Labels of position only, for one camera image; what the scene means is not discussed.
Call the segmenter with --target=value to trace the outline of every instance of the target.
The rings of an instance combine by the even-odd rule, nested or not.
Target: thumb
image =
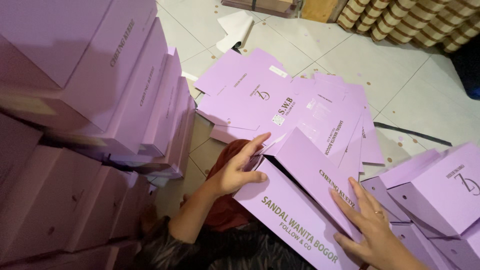
[[[335,233],[333,235],[335,241],[342,247],[343,250],[352,253],[353,255],[363,259],[361,250],[362,246],[350,240],[348,237],[344,236],[341,233]]]
[[[242,183],[261,183],[267,180],[267,175],[263,172],[241,172]]]

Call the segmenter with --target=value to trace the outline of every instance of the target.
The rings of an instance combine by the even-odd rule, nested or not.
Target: patterned clothing
[[[160,220],[144,239],[133,270],[310,270],[291,247],[259,222],[224,232],[202,228],[195,244],[168,232],[169,217]]]

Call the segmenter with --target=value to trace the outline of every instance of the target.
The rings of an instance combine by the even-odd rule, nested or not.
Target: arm
[[[335,233],[334,238],[338,244],[345,251],[380,270],[428,270],[392,233],[388,227],[386,211],[380,203],[355,179],[350,177],[348,180],[358,198],[360,212],[350,207],[338,192],[332,190],[331,194],[346,217],[360,229],[363,240],[356,243]]]
[[[257,147],[269,137],[270,133],[266,133],[253,139],[227,165],[193,193],[168,224],[168,230],[175,239],[184,243],[195,243],[205,218],[218,197],[233,193],[247,183],[260,183],[267,180],[265,173],[244,172],[243,167]]]

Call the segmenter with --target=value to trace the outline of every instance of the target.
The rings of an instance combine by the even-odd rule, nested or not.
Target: black plastic strap
[[[433,141],[433,142],[436,142],[436,143],[439,143],[439,144],[442,144],[442,145],[452,146],[452,144],[447,142],[447,141],[444,141],[444,140],[441,140],[441,139],[438,139],[438,138],[435,138],[435,137],[432,137],[432,136],[424,135],[422,133],[418,133],[418,132],[415,132],[415,131],[410,131],[410,130],[407,130],[407,129],[403,129],[403,128],[399,128],[399,127],[395,127],[395,126],[390,126],[390,125],[387,125],[387,124],[384,124],[384,123],[379,123],[379,122],[373,122],[373,125],[376,126],[376,127],[396,130],[396,131],[400,131],[400,132],[407,133],[407,134],[412,134],[412,135],[418,136],[420,138],[424,138],[424,139],[427,139],[427,140],[430,140],[430,141]]]

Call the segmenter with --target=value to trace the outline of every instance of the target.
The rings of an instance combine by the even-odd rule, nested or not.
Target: white tiled floor
[[[225,32],[216,19],[239,9],[222,6],[220,0],[157,2],[167,42],[177,47],[182,69],[201,76],[222,56],[215,44]],[[283,63],[291,76],[310,78],[316,70],[342,76],[348,83],[365,87],[375,121],[454,145],[466,141],[480,145],[480,101],[466,96],[452,62],[438,50],[393,45],[386,40],[373,43],[369,37],[345,32],[335,24],[247,13],[253,16],[254,25],[240,48],[242,54],[261,48]],[[202,97],[200,94],[196,101],[201,102]],[[161,183],[164,187],[156,201],[159,214],[175,214],[183,193],[191,194],[205,180],[225,146],[209,137],[212,128],[208,120],[195,116],[185,180]],[[425,149],[445,149],[397,131],[377,129],[377,135],[386,166]],[[360,179],[382,168],[365,165]]]

